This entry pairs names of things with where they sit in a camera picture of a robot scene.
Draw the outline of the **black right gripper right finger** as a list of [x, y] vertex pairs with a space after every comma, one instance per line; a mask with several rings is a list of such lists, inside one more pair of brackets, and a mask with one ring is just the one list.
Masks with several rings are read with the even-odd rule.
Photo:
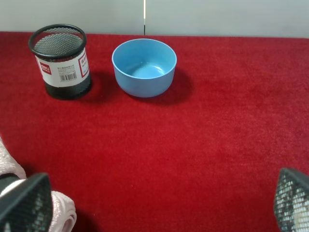
[[280, 170], [274, 215], [281, 232], [309, 230], [309, 176], [292, 168]]

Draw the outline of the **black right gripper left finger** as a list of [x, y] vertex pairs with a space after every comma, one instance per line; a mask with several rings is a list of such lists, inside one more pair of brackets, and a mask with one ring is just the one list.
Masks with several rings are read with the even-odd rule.
[[53, 218], [49, 176], [34, 174], [0, 197], [2, 232], [47, 232]]

